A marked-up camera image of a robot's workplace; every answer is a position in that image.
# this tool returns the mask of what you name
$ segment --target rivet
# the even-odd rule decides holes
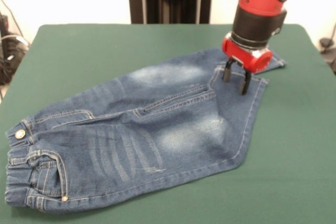
[[[26,135],[26,132],[24,130],[18,130],[15,132],[15,138],[16,139],[23,139]]]

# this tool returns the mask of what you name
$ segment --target faded denim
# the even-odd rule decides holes
[[[238,167],[267,80],[253,76],[242,96],[240,67],[222,81],[227,60],[220,49],[173,58],[21,120],[6,133],[7,204],[86,211]],[[284,65],[275,56],[267,70]]]

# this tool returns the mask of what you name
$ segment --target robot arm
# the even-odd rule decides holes
[[[223,41],[223,51],[229,57],[224,81],[230,77],[230,68],[237,62],[246,71],[241,88],[245,94],[251,72],[265,69],[271,61],[268,50],[270,38],[281,31],[287,11],[283,8],[286,0],[239,0],[232,31]]]

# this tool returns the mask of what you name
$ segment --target jeans pocket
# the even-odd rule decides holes
[[[208,98],[208,96],[215,96],[215,91],[209,85],[198,85],[188,89],[182,93],[171,95],[160,101],[154,102],[146,107],[138,108],[135,114],[138,117],[156,114],[165,111],[172,111],[181,107],[201,102]]]
[[[41,163],[33,174],[33,185],[41,194],[49,197],[61,197],[60,176],[56,161]]]
[[[32,186],[45,196],[60,198],[67,195],[64,164],[58,156],[43,152],[40,156],[33,156],[31,159]]]

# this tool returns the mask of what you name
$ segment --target green tablecloth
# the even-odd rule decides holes
[[[229,30],[214,25],[41,27],[0,105],[1,197],[9,150],[3,136],[20,119],[121,74],[219,47]],[[261,75],[271,81],[247,159],[238,169],[58,217],[1,200],[0,223],[336,223],[335,77],[298,25],[285,25],[271,47],[288,66]]]

